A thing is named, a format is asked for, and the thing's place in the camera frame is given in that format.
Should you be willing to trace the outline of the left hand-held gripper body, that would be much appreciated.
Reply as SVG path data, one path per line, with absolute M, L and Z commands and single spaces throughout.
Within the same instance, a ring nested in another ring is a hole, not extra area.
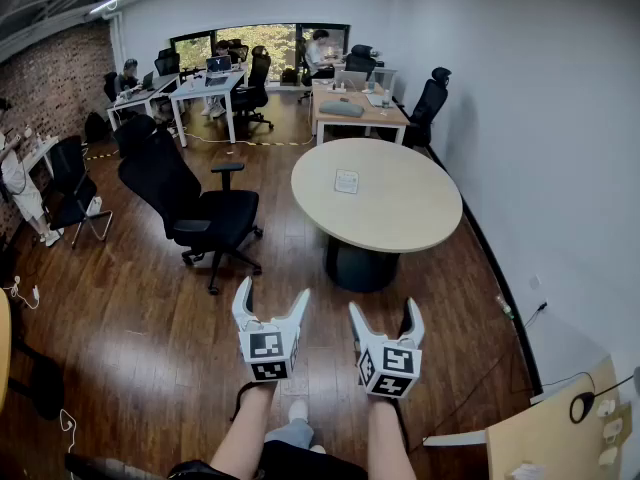
M 260 322 L 247 317 L 238 323 L 244 362 L 254 382 L 274 382 L 293 375 L 299 351 L 301 320 L 273 318 Z

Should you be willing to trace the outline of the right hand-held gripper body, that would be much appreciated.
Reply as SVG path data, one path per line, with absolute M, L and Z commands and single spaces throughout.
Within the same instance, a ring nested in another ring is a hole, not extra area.
M 357 368 L 368 395 L 405 398 L 421 372 L 422 351 L 374 341 L 361 351 Z

